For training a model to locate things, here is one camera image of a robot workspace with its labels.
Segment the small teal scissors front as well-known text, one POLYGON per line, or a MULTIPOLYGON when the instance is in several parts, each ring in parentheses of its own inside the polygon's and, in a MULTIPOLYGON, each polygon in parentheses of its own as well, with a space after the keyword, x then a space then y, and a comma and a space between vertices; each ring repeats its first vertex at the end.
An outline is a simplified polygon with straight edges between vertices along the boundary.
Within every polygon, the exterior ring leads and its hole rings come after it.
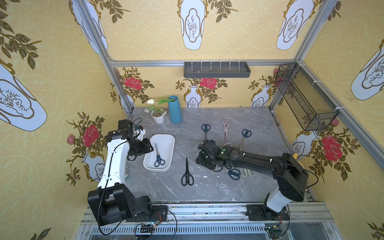
POLYGON ((237 181, 241 177, 241 171, 238 169, 230 169, 230 170, 228 170, 228 175, 230 176, 230 178, 232 180, 237 181))

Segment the blue grey handled scissors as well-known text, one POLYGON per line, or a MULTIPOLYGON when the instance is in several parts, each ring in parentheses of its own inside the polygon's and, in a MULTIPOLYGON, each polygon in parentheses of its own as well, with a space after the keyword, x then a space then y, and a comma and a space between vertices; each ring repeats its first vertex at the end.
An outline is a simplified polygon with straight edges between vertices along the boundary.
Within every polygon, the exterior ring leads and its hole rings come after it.
POLYGON ((156 148, 156 158, 157 159, 154 163, 154 166, 157 168, 159 166, 165 165, 166 161, 161 158, 157 144, 155 144, 155 148, 156 148))

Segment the white plastic storage box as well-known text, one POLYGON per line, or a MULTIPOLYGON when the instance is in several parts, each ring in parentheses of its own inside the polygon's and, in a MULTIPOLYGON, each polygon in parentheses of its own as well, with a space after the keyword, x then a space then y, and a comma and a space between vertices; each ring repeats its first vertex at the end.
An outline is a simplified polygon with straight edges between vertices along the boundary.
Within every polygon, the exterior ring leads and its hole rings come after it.
POLYGON ((154 147, 154 150, 145 155, 143 161, 144 168, 151 172, 167 172, 170 169, 172 163, 172 157, 175 147, 175 138, 172 135, 156 134, 150 138, 150 142, 154 147), (157 159, 155 144, 157 144, 158 146, 161 158, 166 161, 165 165, 159 166, 157 168, 154 166, 154 163, 157 159))

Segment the white handled scissors front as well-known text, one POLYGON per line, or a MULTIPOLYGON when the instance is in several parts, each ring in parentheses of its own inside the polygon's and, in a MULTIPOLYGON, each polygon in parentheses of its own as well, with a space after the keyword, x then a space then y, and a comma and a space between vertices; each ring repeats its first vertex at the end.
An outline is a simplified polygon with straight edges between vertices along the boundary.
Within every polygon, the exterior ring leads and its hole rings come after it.
POLYGON ((243 177, 254 177, 255 172, 249 169, 240 168, 241 176, 243 177))

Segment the black scissors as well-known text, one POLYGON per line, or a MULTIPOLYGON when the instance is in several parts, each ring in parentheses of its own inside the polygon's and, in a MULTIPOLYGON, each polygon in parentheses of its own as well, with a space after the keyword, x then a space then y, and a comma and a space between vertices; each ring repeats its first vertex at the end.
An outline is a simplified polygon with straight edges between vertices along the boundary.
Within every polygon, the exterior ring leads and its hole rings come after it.
POLYGON ((182 186, 193 186, 194 177, 189 171, 189 160, 186 158, 186 170, 181 179, 182 186))

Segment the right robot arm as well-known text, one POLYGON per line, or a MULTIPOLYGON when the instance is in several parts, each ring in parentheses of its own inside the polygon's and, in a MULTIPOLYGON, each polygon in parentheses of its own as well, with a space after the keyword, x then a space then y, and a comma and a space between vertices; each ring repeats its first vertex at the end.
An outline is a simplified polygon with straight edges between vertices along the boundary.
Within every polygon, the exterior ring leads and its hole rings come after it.
POLYGON ((290 202, 303 202, 309 172, 301 166, 293 155, 263 156, 241 151, 239 148, 215 145, 212 140, 204 140, 199 146, 196 162, 210 170, 216 167, 242 168, 270 176, 278 187, 270 193, 264 206, 279 213, 290 202))

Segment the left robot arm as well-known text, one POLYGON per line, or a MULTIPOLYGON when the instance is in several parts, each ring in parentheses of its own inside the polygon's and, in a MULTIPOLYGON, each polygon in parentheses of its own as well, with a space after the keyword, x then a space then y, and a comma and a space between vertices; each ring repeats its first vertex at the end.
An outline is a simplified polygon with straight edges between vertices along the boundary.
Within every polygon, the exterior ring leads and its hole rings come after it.
POLYGON ((148 196, 136 198, 125 184, 125 168, 129 157, 139 157, 154 150, 143 127, 120 120, 118 129, 106 136, 108 156, 98 187, 88 194, 88 203, 98 225, 133 220, 139 214, 154 210, 148 196))

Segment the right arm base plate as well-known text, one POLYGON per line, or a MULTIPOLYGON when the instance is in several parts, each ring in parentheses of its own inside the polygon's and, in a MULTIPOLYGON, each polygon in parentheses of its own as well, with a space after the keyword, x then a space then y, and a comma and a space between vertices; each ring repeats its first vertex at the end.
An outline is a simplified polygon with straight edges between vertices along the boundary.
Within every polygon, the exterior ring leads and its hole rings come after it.
POLYGON ((274 212, 264 205, 246 205, 246 216, 250 221, 288 221, 288 209, 284 207, 279 213, 274 212))

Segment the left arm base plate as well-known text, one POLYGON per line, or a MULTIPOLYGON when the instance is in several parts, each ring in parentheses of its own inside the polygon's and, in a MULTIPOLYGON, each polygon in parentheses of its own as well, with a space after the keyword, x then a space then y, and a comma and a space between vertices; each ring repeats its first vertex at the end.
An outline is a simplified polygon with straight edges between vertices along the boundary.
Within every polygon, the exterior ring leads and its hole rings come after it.
POLYGON ((168 216, 168 206, 155 205, 149 211, 137 213, 135 217, 127 219, 126 222, 153 222, 159 220, 165 222, 168 216))

